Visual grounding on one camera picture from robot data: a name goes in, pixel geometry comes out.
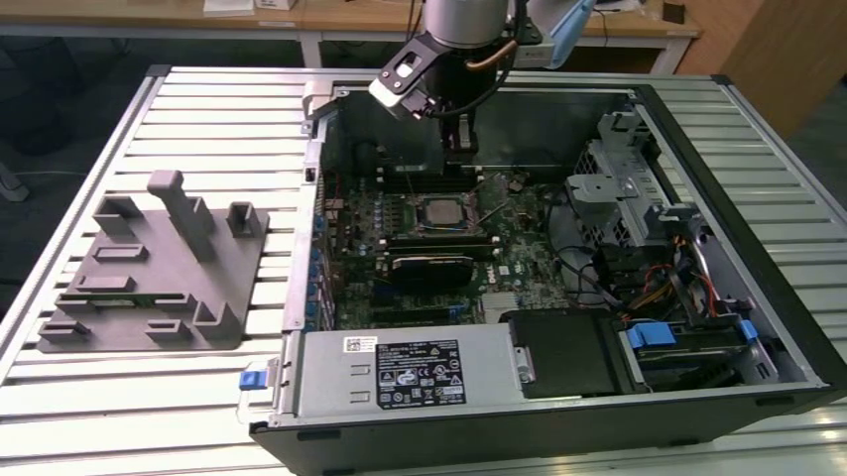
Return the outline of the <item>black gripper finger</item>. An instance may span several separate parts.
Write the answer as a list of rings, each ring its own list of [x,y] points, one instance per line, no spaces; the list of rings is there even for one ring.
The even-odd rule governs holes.
[[[473,162],[478,154],[474,114],[442,120],[442,148],[449,165],[469,165]]]

